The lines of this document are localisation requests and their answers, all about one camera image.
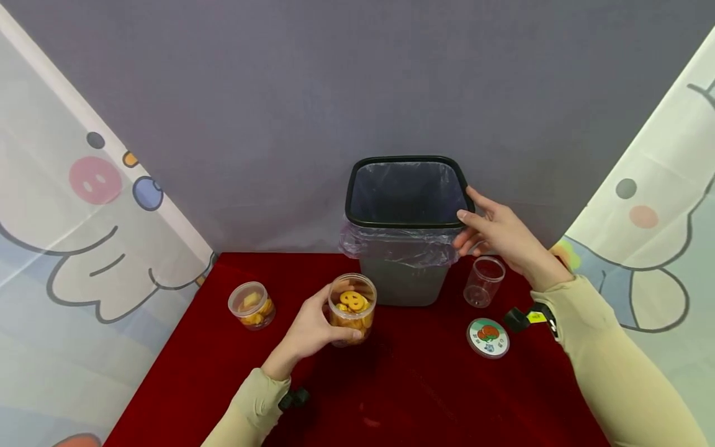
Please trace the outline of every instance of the yellow tag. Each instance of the yellow tag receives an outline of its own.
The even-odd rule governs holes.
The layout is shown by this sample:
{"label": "yellow tag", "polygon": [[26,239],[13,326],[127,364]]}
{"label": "yellow tag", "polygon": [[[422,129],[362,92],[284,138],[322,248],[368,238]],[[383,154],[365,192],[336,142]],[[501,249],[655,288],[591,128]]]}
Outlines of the yellow tag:
{"label": "yellow tag", "polygon": [[541,312],[529,312],[526,316],[530,323],[546,323],[546,317]]}

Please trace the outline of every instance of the beige sleeve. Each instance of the beige sleeve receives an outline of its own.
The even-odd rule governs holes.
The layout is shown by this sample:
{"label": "beige sleeve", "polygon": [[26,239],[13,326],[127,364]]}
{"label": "beige sleeve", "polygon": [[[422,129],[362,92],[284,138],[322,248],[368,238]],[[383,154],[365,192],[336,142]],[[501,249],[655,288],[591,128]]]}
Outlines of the beige sleeve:
{"label": "beige sleeve", "polygon": [[578,387],[615,446],[707,446],[690,410],[663,373],[618,325],[613,309],[584,277],[535,301],[553,312]]}
{"label": "beige sleeve", "polygon": [[278,403],[289,388],[290,379],[277,382],[260,368],[252,370],[202,447],[260,446],[278,423]]}

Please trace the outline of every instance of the clear plastic jar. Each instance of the clear plastic jar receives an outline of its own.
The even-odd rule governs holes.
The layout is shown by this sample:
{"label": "clear plastic jar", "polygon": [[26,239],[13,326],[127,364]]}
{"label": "clear plastic jar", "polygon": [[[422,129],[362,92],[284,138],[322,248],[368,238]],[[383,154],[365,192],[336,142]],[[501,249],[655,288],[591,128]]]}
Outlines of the clear plastic jar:
{"label": "clear plastic jar", "polygon": [[273,300],[263,284],[241,284],[228,298],[228,308],[248,330],[265,328],[275,317]]}
{"label": "clear plastic jar", "polygon": [[330,285],[327,302],[331,325],[358,329],[363,333],[358,340],[339,340],[332,343],[334,346],[359,345],[368,339],[378,302],[378,291],[372,281],[358,273],[341,275]]}

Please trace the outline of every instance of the hand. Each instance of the hand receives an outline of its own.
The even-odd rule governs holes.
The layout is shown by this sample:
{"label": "hand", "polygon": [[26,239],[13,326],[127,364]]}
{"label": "hand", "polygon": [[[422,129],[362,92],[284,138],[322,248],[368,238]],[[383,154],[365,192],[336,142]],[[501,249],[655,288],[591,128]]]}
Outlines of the hand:
{"label": "hand", "polygon": [[329,289],[330,285],[326,285],[303,303],[285,337],[263,364],[265,375],[285,380],[299,360],[310,357],[328,343],[363,336],[357,329],[339,328],[327,322],[322,307],[327,301]]}
{"label": "hand", "polygon": [[467,225],[454,239],[460,256],[467,255],[475,246],[474,256],[494,250],[539,292],[573,279],[511,208],[482,196],[472,187],[467,187],[467,195],[484,210],[484,217],[466,210],[457,212],[457,218]]}

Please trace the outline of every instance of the black trash can rim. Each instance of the black trash can rim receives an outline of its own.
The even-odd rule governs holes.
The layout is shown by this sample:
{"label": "black trash can rim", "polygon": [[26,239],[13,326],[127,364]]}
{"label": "black trash can rim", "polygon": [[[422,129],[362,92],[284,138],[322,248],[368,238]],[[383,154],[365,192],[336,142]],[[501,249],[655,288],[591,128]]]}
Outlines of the black trash can rim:
{"label": "black trash can rim", "polygon": [[360,226],[360,227],[368,227],[368,228],[402,228],[402,229],[426,229],[426,230],[431,230],[431,229],[448,229],[448,228],[462,228],[464,227],[464,224],[460,222],[459,219],[457,219],[457,216],[455,215],[454,217],[454,222],[449,222],[449,223],[443,223],[443,224],[405,224],[401,222],[371,222],[367,220],[362,220],[356,217],[352,211],[350,210],[351,208],[351,202],[352,202],[352,189],[353,186],[355,185],[355,177],[358,175],[358,171],[360,168],[367,166],[368,164],[376,164],[376,163],[406,163],[406,162],[432,162],[432,163],[441,163],[441,164],[446,164],[452,170],[454,171],[455,175],[457,176],[457,181],[459,182],[462,190],[462,195],[464,196],[464,201],[466,203],[466,208],[470,212],[474,212],[474,202],[472,202],[472,199],[467,196],[467,192],[465,191],[467,189],[467,181],[464,178],[464,174],[462,173],[462,169],[459,168],[459,164],[457,164],[456,161],[449,157],[443,157],[441,155],[398,155],[398,156],[391,156],[391,157],[369,157],[369,158],[364,158],[360,160],[359,162],[355,163],[355,166],[352,167],[352,173],[350,173],[350,181],[347,184],[347,196],[345,198],[345,216],[347,220],[349,220],[351,223]]}

